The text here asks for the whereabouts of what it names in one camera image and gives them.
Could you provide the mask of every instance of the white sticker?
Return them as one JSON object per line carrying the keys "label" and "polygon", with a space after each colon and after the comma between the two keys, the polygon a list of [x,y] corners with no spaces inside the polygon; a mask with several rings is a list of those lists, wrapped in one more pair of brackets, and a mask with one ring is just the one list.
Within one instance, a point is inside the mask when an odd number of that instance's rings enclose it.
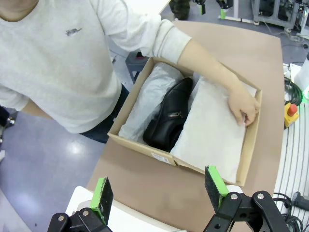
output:
{"label": "white sticker", "polygon": [[162,156],[160,156],[160,155],[157,155],[157,154],[155,154],[155,153],[151,153],[151,154],[152,154],[152,156],[153,156],[154,158],[156,158],[158,161],[171,164],[167,158],[162,157]]}

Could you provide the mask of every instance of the camouflage pants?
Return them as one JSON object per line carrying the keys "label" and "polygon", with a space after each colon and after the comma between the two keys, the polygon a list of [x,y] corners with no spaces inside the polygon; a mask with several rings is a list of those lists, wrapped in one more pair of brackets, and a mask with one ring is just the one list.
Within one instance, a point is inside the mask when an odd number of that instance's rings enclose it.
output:
{"label": "camouflage pants", "polygon": [[190,12],[190,0],[171,0],[170,9],[174,13],[175,18],[179,20],[187,20]]}

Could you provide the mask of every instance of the shoe box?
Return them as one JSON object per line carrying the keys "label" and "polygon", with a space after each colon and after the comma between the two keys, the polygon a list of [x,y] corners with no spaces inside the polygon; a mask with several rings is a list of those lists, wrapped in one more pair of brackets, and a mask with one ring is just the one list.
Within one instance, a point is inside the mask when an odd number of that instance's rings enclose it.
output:
{"label": "shoe box", "polygon": [[[137,143],[137,142],[134,142],[134,141],[131,141],[131,140],[128,140],[128,139],[125,139],[125,138],[118,136],[118,133],[120,131],[121,126],[125,124],[128,116],[129,116],[129,114],[130,114],[130,112],[131,112],[131,110],[134,106],[134,103],[135,103],[135,101],[136,101],[136,99],[139,95],[139,92],[140,92],[142,85],[144,84],[145,80],[147,79],[147,77],[152,72],[154,65],[158,62],[165,62],[165,63],[177,68],[179,71],[182,72],[182,74],[185,77],[193,75],[192,71],[185,69],[184,67],[175,65],[175,64],[168,62],[166,60],[163,60],[163,59],[150,58],[148,60],[148,62],[146,63],[143,71],[139,74],[132,91],[130,92],[128,98],[126,99],[126,102],[124,103],[124,105],[123,105],[118,117],[116,118],[111,130],[109,131],[108,135],[111,139],[113,139],[118,144],[120,144],[124,147],[127,147],[129,149],[132,149],[134,151],[137,151],[137,152],[141,153],[141,155],[147,155],[147,156],[152,157],[154,159],[157,159],[161,162],[165,162],[169,165],[190,168],[190,169],[193,169],[197,172],[204,174],[205,172],[202,172],[200,169],[197,169],[194,166],[189,165],[189,164],[183,162],[182,160],[180,160],[176,157],[173,157],[170,153],[168,153],[166,151],[159,150],[159,149],[156,149],[154,147],[150,147],[148,145],[140,144],[140,143]],[[227,67],[227,68],[229,70],[231,70],[232,72],[234,72],[241,81],[243,81],[244,83],[246,83],[246,84],[254,87],[255,89],[257,89],[255,98],[259,103],[261,103],[261,101],[262,101],[262,91],[257,86],[255,86],[254,84],[252,84],[248,80],[246,80],[246,78],[244,78],[243,76],[239,75],[238,73],[236,73],[235,71],[233,71],[229,67]],[[243,146],[242,146],[242,152],[241,152],[241,156],[240,156],[239,167],[238,167],[238,171],[237,171],[237,182],[232,183],[232,184],[236,184],[238,186],[244,186],[244,184],[246,182],[247,174],[248,174],[248,171],[249,171],[249,168],[250,168],[251,159],[252,159],[252,155],[253,155],[253,151],[254,151],[254,145],[255,145],[258,125],[259,125],[259,119],[260,119],[260,114],[258,113],[256,115],[256,119],[255,119],[254,123],[252,123],[246,129],[246,134],[245,134],[245,138],[244,138],[244,142],[243,142]]]}

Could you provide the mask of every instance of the gray sweater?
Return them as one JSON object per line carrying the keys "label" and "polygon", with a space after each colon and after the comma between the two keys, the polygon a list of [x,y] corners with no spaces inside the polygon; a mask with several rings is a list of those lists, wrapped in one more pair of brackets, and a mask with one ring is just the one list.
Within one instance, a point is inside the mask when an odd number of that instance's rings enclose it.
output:
{"label": "gray sweater", "polygon": [[22,110],[31,99],[72,133],[92,129],[121,91],[106,36],[126,51],[174,63],[190,40],[123,0],[39,0],[19,22],[0,19],[0,104]]}

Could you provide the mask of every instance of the gray chair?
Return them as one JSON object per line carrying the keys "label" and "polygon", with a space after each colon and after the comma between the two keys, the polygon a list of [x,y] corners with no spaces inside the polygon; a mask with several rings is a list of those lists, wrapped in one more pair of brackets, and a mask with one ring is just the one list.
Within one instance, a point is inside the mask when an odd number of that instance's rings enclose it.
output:
{"label": "gray chair", "polygon": [[148,57],[143,57],[140,51],[130,52],[126,58],[126,67],[129,70],[132,82],[135,83],[140,72],[147,63]]}

